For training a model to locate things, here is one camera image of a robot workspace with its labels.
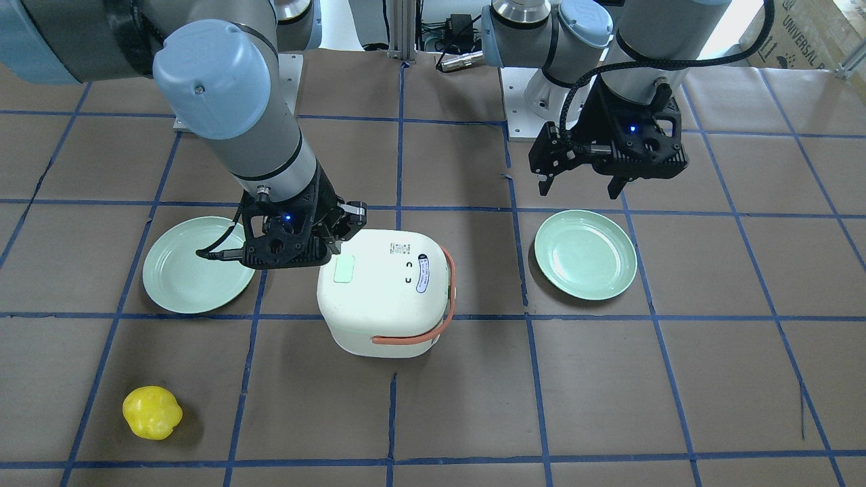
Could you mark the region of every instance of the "orange handle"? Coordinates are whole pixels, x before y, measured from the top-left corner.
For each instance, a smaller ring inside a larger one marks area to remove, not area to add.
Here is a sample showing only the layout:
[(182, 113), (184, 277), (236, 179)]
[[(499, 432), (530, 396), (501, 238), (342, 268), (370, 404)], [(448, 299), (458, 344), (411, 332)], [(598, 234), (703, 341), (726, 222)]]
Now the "orange handle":
[(417, 334), (415, 336), (374, 336), (373, 343), (376, 345), (417, 345), (418, 343), (424, 343), (425, 341), (430, 341), (442, 334), (445, 331), (445, 328), (451, 324), (451, 319), (454, 318), (454, 306), (455, 300), (457, 298), (457, 270), (454, 268), (454, 259), (451, 258), (451, 254), (445, 250), (442, 245), (439, 245), (439, 248), (442, 249), (442, 252), (445, 254), (445, 260), (448, 261), (448, 267), (451, 269), (451, 284), (449, 285), (449, 307), (448, 307), (448, 315), (445, 316), (445, 319), (442, 320), (442, 324), (438, 327), (431, 329), (429, 332), (424, 334)]

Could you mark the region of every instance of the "blue grid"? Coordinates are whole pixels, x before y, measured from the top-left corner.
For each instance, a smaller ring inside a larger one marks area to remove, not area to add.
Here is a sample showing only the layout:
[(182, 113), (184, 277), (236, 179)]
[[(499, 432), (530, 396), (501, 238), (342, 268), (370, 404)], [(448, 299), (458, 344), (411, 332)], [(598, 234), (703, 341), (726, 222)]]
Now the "blue grid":
[[(389, 121), (396, 122), (399, 124), (399, 135), (398, 135), (398, 163), (397, 163), (397, 203), (393, 206), (390, 205), (382, 205), (382, 206), (371, 206), (373, 210), (393, 210), (397, 213), (397, 228), (400, 228), (401, 224), (401, 211), (412, 210), (412, 211), (495, 211), (495, 212), (511, 212), (514, 223), (514, 238), (516, 243), (516, 252), (518, 257), (518, 265), (520, 272), (520, 280), (521, 280), (521, 294), (523, 299), (523, 304), (526, 307), (528, 304), (527, 298), (527, 278), (526, 278), (526, 270), (525, 270), (525, 262), (523, 257), (523, 243), (520, 239), (520, 221), (519, 214), (520, 213), (532, 213), (532, 212), (555, 212), (561, 211), (564, 209), (561, 208), (520, 208), (517, 205), (516, 194), (514, 189), (513, 180), (509, 180), (509, 194), (511, 198), (511, 206), (510, 208), (498, 208), (498, 207), (464, 207), (464, 206), (402, 206), (402, 157), (403, 157), (403, 143), (404, 143), (404, 132), (403, 127), (405, 123), (432, 123), (432, 124), (446, 124), (446, 125), (490, 125), (490, 126), (498, 126), (502, 128), (503, 132), (503, 143), (505, 144), (505, 154), (506, 154), (506, 168), (511, 168), (511, 159), (510, 154), (507, 149), (507, 126), (504, 122), (500, 121), (467, 121), (467, 122), (458, 122), (458, 121), (448, 121), (448, 120), (422, 120), (422, 119), (405, 119), (404, 117), (404, 70), (408, 68), (408, 65), (401, 65), (400, 67), (400, 108), (399, 108), (399, 116), (398, 118), (367, 118), (367, 117), (340, 117), (340, 116), (319, 116), (319, 115), (301, 115), (299, 118), (309, 118), (309, 119), (322, 119), (322, 120), (369, 120), (369, 121)], [(89, 418), (89, 414), (92, 410), (93, 403), (95, 400), (96, 393), (98, 392), (100, 380), (102, 374), (105, 370), (105, 365), (107, 363), (107, 356), (112, 346), (112, 341), (114, 334), (116, 332), (118, 323), (120, 320), (125, 319), (153, 319), (153, 320), (183, 320), (188, 319), (188, 315), (175, 315), (175, 314), (130, 314), (123, 313), (122, 309), (126, 302), (126, 298), (129, 292), (129, 289), (132, 284), (132, 280), (134, 277), (135, 270), (137, 269), (138, 262), (141, 258), (141, 254), (144, 251), (145, 241), (148, 236), (148, 232), (150, 230), (150, 220), (145, 224), (145, 228), (142, 231), (141, 238), (139, 240), (139, 246), (136, 249), (136, 253), (134, 259), (132, 261), (132, 265), (127, 274), (126, 284), (123, 289), (123, 293), (120, 298), (120, 302), (118, 303), (117, 311), (115, 313), (51, 313), (51, 312), (15, 312), (15, 311), (2, 311), (0, 312), (0, 317), (10, 317), (10, 316), (19, 316), (19, 317), (30, 317), (30, 318), (38, 318), (45, 316), (55, 316), (58, 318), (65, 319), (93, 319), (93, 318), (104, 318), (104, 319), (112, 319), (112, 325), (110, 327), (105, 346), (103, 348), (102, 356), (100, 358), (100, 363), (94, 376), (94, 382), (91, 387), (90, 394), (87, 399), (87, 403), (84, 409), (84, 413), (81, 417), (81, 422), (78, 428), (78, 431), (75, 435), (75, 439), (73, 442), (73, 446), (71, 452), (69, 453), (68, 460), (65, 462), (0, 462), (0, 469), (63, 469), (63, 477), (61, 481), (61, 487), (65, 487), (68, 484), (68, 480), (72, 470), (75, 469), (99, 469), (99, 468), (196, 468), (196, 467), (212, 467), (212, 468), (224, 468), (225, 469), (225, 478), (224, 485), (229, 486), (231, 483), (232, 471), (236, 467), (256, 467), (256, 466), (287, 466), (287, 467), (300, 467), (300, 466), (384, 466), (387, 469), (386, 476), (386, 485), (391, 487), (393, 485), (393, 467), (395, 465), (424, 465), (424, 464), (543, 464), (545, 467), (546, 474), (546, 485), (553, 486), (553, 475), (551, 472), (552, 464), (562, 464), (562, 463), (585, 463), (585, 462), (600, 462), (600, 463), (612, 463), (612, 462), (643, 462), (643, 461), (689, 461), (692, 472), (695, 479), (695, 485), (701, 486), (701, 477), (698, 470), (698, 460), (708, 460), (708, 459), (730, 459), (730, 458), (828, 458), (830, 460), (830, 464), (833, 468), (833, 471), (837, 477), (837, 481), (840, 486), (845, 486), (845, 482), (842, 478), (841, 472), (838, 469), (836, 458), (842, 457), (866, 457), (866, 450), (834, 450), (831, 448), (830, 443), (826, 437), (824, 428), (821, 425), (821, 421), (818, 415), (818, 411), (811, 399), (809, 394), (808, 387), (805, 384), (802, 374), (800, 373), (798, 363), (792, 351), (789, 341), (785, 335), (785, 329), (783, 324), (786, 321), (856, 321), (862, 322), (866, 321), (866, 316), (799, 316), (799, 315), (779, 315), (776, 312), (775, 307), (772, 303), (772, 297), (770, 296), (769, 289), (766, 286), (766, 282), (764, 281), (763, 275), (761, 273), (760, 267), (758, 265), (757, 259), (754, 255), (751, 244), (749, 243), (748, 236), (746, 234), (745, 228), (742, 224), (741, 219), (743, 217), (751, 217), (751, 218), (832, 218), (836, 219), (842, 230), (848, 239), (848, 242), (851, 245), (851, 248), (854, 250), (857, 259), (860, 264), (866, 269), (866, 264), (863, 262), (863, 254), (857, 248), (853, 239), (851, 238), (844, 222), (849, 219), (865, 219), (866, 215), (845, 215), (839, 214), (836, 210), (835, 205), (833, 205), (829, 193), (824, 188), (818, 173), (815, 171), (811, 161), (809, 160), (808, 155), (806, 154), (801, 138), (827, 138), (827, 139), (866, 139), (866, 136), (836, 136), (836, 135), (823, 135), (823, 134), (808, 134), (808, 133), (796, 133), (794, 130), (790, 120), (788, 119), (785, 110), (782, 108), (781, 104), (775, 93), (772, 91), (772, 87), (769, 83), (766, 82), (766, 78), (764, 79), (767, 89), (770, 91), (771, 96), (773, 97), (779, 111), (782, 113), (785, 118), (785, 122), (790, 128), (789, 133), (743, 133), (743, 132), (725, 132), (725, 131), (705, 131), (701, 125), (700, 119), (695, 113), (694, 107), (691, 103), (688, 90), (685, 90), (685, 95), (689, 106), (692, 109), (693, 115), (695, 116), (695, 120), (698, 124), (698, 130), (690, 130), (686, 132), (690, 133), (698, 133), (702, 136), (705, 145), (707, 146), (707, 150), (710, 155), (710, 159), (713, 162), (714, 169), (716, 170), (716, 174), (721, 182), (722, 189), (725, 192), (727, 201), (730, 206), (730, 212), (726, 211), (644, 211), (644, 210), (632, 210), (628, 206), (628, 202), (626, 197), (622, 196), (623, 201), (623, 209), (622, 210), (603, 210), (596, 209), (594, 211), (600, 213), (607, 214), (622, 214), (625, 216), (626, 221), (629, 227), (629, 233), (634, 241), (636, 247), (638, 248), (638, 267), (641, 276), (641, 282), (644, 288), (644, 292), (646, 294), (647, 303), (649, 304), (649, 315), (605, 315), (605, 316), (597, 316), (597, 315), (541, 315), (541, 314), (531, 314), (528, 312), (524, 312), (522, 315), (458, 315), (455, 316), (457, 320), (509, 320), (509, 321), (525, 321), (527, 325), (527, 337), (528, 344), (530, 347), (530, 357), (533, 368), (533, 383), (534, 390), (536, 395), (536, 406), (538, 413), (538, 421), (540, 426), (540, 445), (541, 445), (541, 454), (538, 456), (521, 456), (521, 457), (509, 457), (509, 458), (491, 458), (491, 457), (469, 457), (469, 458), (409, 458), (403, 460), (396, 460), (394, 458), (394, 447), (395, 447), (395, 418), (396, 418), (396, 409), (397, 409), (397, 375), (395, 374), (391, 381), (390, 387), (390, 406), (389, 406), (389, 425), (388, 425), (388, 438), (389, 438), (389, 447), (388, 454), (386, 458), (360, 458), (360, 459), (269, 459), (269, 460), (236, 460), (236, 448), (238, 439), (241, 434), (241, 424), (242, 424), (242, 416), (243, 410), (246, 400), (247, 389), (249, 386), (249, 376), (251, 374), (251, 368), (253, 364), (253, 354), (255, 351), (255, 338), (257, 332), (257, 325), (261, 320), (321, 320), (321, 315), (276, 315), (276, 314), (264, 314), (261, 313), (261, 305), (262, 305), (262, 297), (265, 289), (265, 284), (267, 281), (268, 274), (267, 272), (262, 272), (260, 282), (259, 282), (259, 290), (256, 296), (255, 301), (255, 310), (252, 315), (230, 315), (230, 314), (220, 314), (220, 315), (205, 315), (204, 317), (213, 319), (213, 320), (250, 320), (250, 337), (249, 337), (249, 351), (247, 354), (247, 360), (245, 362), (244, 374), (242, 379), (241, 391), (238, 396), (238, 406), (236, 410), (236, 420), (235, 425), (232, 432), (231, 446), (229, 448), (229, 456), (226, 460), (213, 460), (213, 461), (190, 461), (190, 462), (139, 462), (139, 461), (121, 461), (121, 462), (113, 462), (113, 461), (79, 461), (76, 459), (78, 449), (81, 445), (81, 440), (84, 435), (84, 431), (87, 426), (87, 420)], [(29, 213), (29, 209), (32, 205), (139, 205), (139, 206), (149, 206), (150, 207), (150, 218), (153, 218), (156, 210), (160, 206), (209, 206), (209, 207), (234, 207), (236, 203), (198, 203), (198, 202), (183, 202), (183, 201), (171, 201), (171, 202), (163, 202), (160, 201), (160, 196), (165, 186), (165, 181), (167, 180), (169, 171), (171, 169), (171, 163), (174, 159), (174, 156), (178, 149), (178, 144), (180, 142), (180, 137), (177, 136), (174, 144), (171, 149), (171, 153), (169, 154), (168, 160), (165, 164), (165, 169), (163, 171), (162, 179), (160, 180), (160, 184), (157, 190), (156, 195), (152, 201), (103, 201), (103, 200), (59, 200), (59, 199), (36, 199), (37, 193), (41, 187), (42, 181), (44, 180), (45, 175), (48, 173), (48, 170), (54, 164), (57, 155), (60, 153), (62, 149), (63, 143), (66, 140), (69, 131), (72, 128), (75, 120), (79, 117), (88, 117), (88, 116), (103, 116), (103, 117), (157, 117), (157, 118), (170, 118), (172, 115), (169, 114), (113, 114), (113, 113), (88, 113), (82, 112), (81, 106), (84, 103), (84, 100), (87, 98), (87, 94), (90, 90), (90, 84), (87, 84), (84, 92), (78, 102), (76, 109), (73, 112), (41, 112), (41, 111), (26, 111), (26, 110), (0, 110), (0, 114), (35, 114), (35, 115), (54, 115), (54, 116), (68, 116), (69, 123), (61, 136), (60, 141), (57, 144), (57, 147), (54, 151), (51, 160), (48, 163), (44, 173), (39, 179), (39, 182), (36, 185), (34, 190), (34, 194), (31, 199), (22, 199), (22, 198), (0, 198), (0, 204), (27, 204), (26, 209), (24, 210), (22, 216), (19, 219), (19, 222), (13, 231), (9, 242), (6, 244), (3, 254), (0, 256), (0, 267), (3, 266), (7, 256), (10, 253), (11, 248), (13, 247), (17, 236), (19, 235), (21, 228), (26, 223), (26, 218)], [(727, 185), (725, 183), (724, 178), (721, 174), (721, 169), (718, 166), (718, 163), (715, 159), (712, 147), (708, 143), (708, 134), (745, 134), (752, 136), (785, 136), (785, 137), (793, 137), (798, 146), (806, 158), (806, 161), (811, 169), (811, 172), (817, 181), (819, 187), (821, 188), (824, 197), (826, 198), (828, 204), (830, 205), (830, 209), (832, 214), (774, 214), (774, 213), (742, 213), (736, 210), (733, 199), (727, 189)], [(637, 245), (637, 234), (635, 232), (634, 225), (632, 223), (633, 215), (669, 215), (669, 216), (702, 216), (702, 217), (716, 217), (716, 218), (734, 218), (738, 225), (738, 229), (740, 230), (740, 235), (743, 239), (743, 243), (746, 246), (748, 254), (750, 256), (750, 260), (752, 262), (754, 271), (759, 278), (759, 282), (764, 292), (767, 304), (770, 307), (771, 314), (770, 315), (659, 315), (656, 313), (655, 307), (652, 303), (652, 296), (650, 292), (649, 286), (649, 278), (646, 274), (645, 268), (643, 267), (643, 260), (640, 256), (639, 245)], [(675, 404), (677, 407), (678, 415), (681, 421), (683, 438), (685, 441), (686, 453), (670, 453), (670, 454), (636, 454), (636, 455), (578, 455), (578, 456), (552, 456), (550, 455), (549, 448), (547, 445), (547, 435), (546, 435), (546, 422), (545, 422), (545, 414), (544, 414), (544, 402), (541, 394), (541, 379), (539, 374), (538, 367), (538, 351), (535, 347), (534, 341), (534, 331), (533, 331), (533, 322), (534, 321), (547, 321), (547, 320), (570, 320), (570, 321), (652, 321), (654, 324), (654, 328), (656, 331), (656, 338), (659, 342), (660, 351), (662, 354), (662, 358), (664, 360), (664, 364), (667, 370), (667, 374), (669, 377), (669, 382), (671, 386), (671, 392), (673, 394)], [(805, 403), (809, 407), (809, 412), (812, 418), (815, 421), (815, 424), (818, 428), (819, 435), (824, 443), (823, 450), (808, 450), (808, 451), (722, 451), (722, 452), (713, 452), (713, 451), (695, 451), (694, 447), (691, 443), (690, 434), (688, 431), (688, 421), (686, 418), (686, 414), (682, 408), (682, 402), (679, 397), (678, 388), (676, 385), (675, 375), (673, 373), (673, 369), (670, 365), (670, 360), (667, 353), (667, 347), (665, 344), (664, 336), (659, 325), (660, 321), (771, 321), (774, 322), (778, 328), (779, 335), (784, 343), (785, 351), (789, 357), (789, 360), (792, 364), (792, 368), (794, 373), (797, 376), (798, 382), (802, 387), (803, 395), (805, 398)]]

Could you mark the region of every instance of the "round plate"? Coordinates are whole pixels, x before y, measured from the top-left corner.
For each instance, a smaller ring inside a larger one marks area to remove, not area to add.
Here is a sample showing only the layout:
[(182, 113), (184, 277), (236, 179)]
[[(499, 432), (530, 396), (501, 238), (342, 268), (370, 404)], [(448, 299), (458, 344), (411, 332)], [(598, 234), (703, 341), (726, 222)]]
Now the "round plate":
[[(229, 226), (222, 217), (193, 218), (175, 225), (147, 252), (142, 279), (147, 294), (175, 313), (210, 311), (235, 299), (246, 289), (254, 271), (238, 262), (209, 261), (196, 250), (213, 244)], [(238, 225), (215, 251), (243, 246)]]
[(535, 259), (554, 286), (594, 301), (621, 294), (637, 272), (629, 236), (592, 211), (562, 211), (548, 218), (535, 235)]

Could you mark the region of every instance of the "yellow object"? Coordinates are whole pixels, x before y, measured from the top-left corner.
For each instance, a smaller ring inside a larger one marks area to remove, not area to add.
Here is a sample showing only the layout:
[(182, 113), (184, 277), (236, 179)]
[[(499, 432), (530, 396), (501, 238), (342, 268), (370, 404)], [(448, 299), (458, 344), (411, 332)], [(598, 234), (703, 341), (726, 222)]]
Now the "yellow object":
[(123, 417), (141, 438), (168, 438), (183, 416), (178, 400), (160, 386), (139, 387), (123, 401)]

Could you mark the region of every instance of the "tiled surface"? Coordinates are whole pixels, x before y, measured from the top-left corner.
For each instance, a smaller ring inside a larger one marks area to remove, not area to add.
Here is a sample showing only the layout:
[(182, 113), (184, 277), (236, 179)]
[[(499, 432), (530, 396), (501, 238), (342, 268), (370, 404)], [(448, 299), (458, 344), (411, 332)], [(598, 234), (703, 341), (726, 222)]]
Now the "tiled surface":
[[(736, 458), (698, 463), (707, 487), (834, 487), (827, 458)], [(846, 485), (860, 485), (856, 482)]]
[[(230, 217), (237, 184), (176, 138), (150, 81), (35, 87), (0, 68), (0, 485), (841, 484), (834, 464), (863, 485), (866, 109), (840, 81), (692, 70), (691, 166), (629, 185), (625, 205), (588, 167), (540, 197), (529, 145), (504, 140), (496, 71), (432, 64), (309, 52), (298, 106), (371, 228), (456, 259), (456, 320), (412, 360), (342, 351), (316, 269), (256, 273), (207, 317), (158, 308), (146, 252), (185, 219)], [(540, 274), (535, 231), (569, 208), (637, 243), (618, 298)], [(162, 442), (120, 415), (151, 383), (184, 407)]]

